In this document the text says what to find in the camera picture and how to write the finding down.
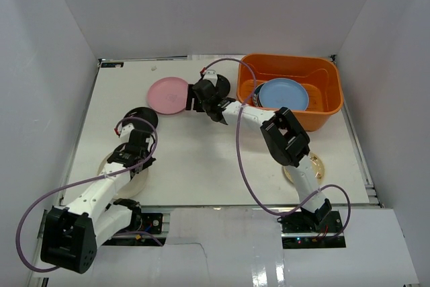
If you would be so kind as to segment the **small black plate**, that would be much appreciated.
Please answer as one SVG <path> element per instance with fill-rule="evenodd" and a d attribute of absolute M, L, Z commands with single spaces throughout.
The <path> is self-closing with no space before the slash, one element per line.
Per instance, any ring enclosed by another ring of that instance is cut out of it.
<path fill-rule="evenodd" d="M 217 81 L 215 85 L 216 97 L 224 99 L 230 93 L 230 81 L 223 75 L 217 74 Z"/>

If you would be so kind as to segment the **pink plate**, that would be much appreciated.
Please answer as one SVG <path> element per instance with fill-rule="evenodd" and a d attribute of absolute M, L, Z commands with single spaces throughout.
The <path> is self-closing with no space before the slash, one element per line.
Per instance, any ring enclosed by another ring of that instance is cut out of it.
<path fill-rule="evenodd" d="M 187 81 L 179 77 L 165 77 L 150 86 L 146 102 L 159 114 L 173 115 L 186 108 L 187 92 Z"/>

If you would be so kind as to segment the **plain cream plate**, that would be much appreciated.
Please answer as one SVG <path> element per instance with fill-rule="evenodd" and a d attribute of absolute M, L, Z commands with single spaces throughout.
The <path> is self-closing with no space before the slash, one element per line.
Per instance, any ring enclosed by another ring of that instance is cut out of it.
<path fill-rule="evenodd" d="M 149 168 L 137 173 L 124 187 L 122 187 L 113 197 L 114 200 L 123 198 L 131 199 L 139 194 L 145 187 L 148 179 Z"/>

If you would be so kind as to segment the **white plate green rim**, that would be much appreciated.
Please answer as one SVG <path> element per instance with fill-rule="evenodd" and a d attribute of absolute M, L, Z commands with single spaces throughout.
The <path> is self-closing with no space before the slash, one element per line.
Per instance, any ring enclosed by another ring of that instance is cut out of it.
<path fill-rule="evenodd" d="M 255 90 L 253 92 L 253 97 L 252 97 L 253 105 L 255 107 L 258 107 L 258 108 L 262 107 L 260 99 L 259 99 L 259 93 L 261 91 L 262 86 L 263 86 L 263 84 L 261 83 L 255 88 Z"/>

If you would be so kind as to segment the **blue plate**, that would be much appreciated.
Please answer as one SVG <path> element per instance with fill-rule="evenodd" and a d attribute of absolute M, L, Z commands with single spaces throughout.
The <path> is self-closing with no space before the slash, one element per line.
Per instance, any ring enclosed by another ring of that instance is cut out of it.
<path fill-rule="evenodd" d="M 309 96 L 305 88 L 298 82 L 277 78 L 265 82 L 259 90 L 259 103 L 263 108 L 305 111 L 309 105 Z"/>

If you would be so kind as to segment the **cream floral plate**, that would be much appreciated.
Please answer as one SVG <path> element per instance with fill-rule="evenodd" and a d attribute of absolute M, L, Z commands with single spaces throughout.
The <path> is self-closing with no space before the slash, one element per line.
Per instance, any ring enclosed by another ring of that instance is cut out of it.
<path fill-rule="evenodd" d="M 316 154 L 314 154 L 313 152 L 309 153 L 309 159 L 312 162 L 312 169 L 315 173 L 315 178 L 318 182 L 318 184 L 322 184 L 323 183 L 323 179 L 325 177 L 325 166 L 324 163 L 322 162 L 322 160 L 320 159 L 320 157 Z M 283 173 L 284 176 L 286 177 L 286 179 L 292 184 L 294 185 L 294 181 L 292 179 L 292 175 L 291 173 L 287 170 L 286 167 L 283 167 Z"/>

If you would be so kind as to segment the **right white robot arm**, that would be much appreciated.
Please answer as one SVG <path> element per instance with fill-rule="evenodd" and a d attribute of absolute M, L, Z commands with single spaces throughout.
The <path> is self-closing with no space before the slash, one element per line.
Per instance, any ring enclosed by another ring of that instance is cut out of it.
<path fill-rule="evenodd" d="M 207 79 L 200 79 L 197 83 L 189 85 L 187 99 L 194 99 L 198 105 L 197 111 L 206 113 L 213 122 L 235 127 L 239 171 L 257 205 L 280 218 L 286 218 L 294 213 L 269 210 L 252 190 L 241 158 L 240 129 L 243 124 L 262 136 L 274 161 L 288 170 L 299 197 L 298 209 L 303 216 L 304 226 L 313 233 L 326 227 L 327 216 L 332 206 L 322 192 L 312 168 L 309 157 L 310 137 L 291 110 L 280 108 L 269 111 L 243 105 L 231 97 L 222 97 L 218 88 Z"/>

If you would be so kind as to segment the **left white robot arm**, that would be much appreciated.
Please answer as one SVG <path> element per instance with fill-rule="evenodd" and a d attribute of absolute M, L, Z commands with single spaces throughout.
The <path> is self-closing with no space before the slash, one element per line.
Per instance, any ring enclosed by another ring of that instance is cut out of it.
<path fill-rule="evenodd" d="M 150 155 L 154 143 L 154 134 L 132 130 L 128 141 L 107 158 L 101 179 L 64 208 L 51 208 L 42 237 L 43 262 L 83 274 L 103 243 L 121 230 L 133 233 L 141 227 L 138 202 L 115 197 L 155 161 Z"/>

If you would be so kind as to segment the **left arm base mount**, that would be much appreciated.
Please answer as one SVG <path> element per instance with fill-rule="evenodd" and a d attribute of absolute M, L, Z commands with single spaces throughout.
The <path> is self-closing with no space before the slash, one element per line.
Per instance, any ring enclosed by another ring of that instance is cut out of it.
<path fill-rule="evenodd" d="M 162 233 L 163 214 L 159 212 L 143 212 L 139 202 L 120 198 L 112 203 L 131 211 L 130 224 L 119 230 L 114 238 L 128 237 L 135 245 L 162 247 L 166 238 L 158 238 Z"/>

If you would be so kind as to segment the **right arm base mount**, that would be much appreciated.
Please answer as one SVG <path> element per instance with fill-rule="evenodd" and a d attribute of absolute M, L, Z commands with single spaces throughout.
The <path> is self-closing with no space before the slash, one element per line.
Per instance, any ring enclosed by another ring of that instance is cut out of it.
<path fill-rule="evenodd" d="M 346 248 L 344 234 L 340 233 L 343 223 L 338 211 L 331 211 L 321 224 L 312 224 L 301 212 L 277 221 L 281 226 L 284 250 Z"/>

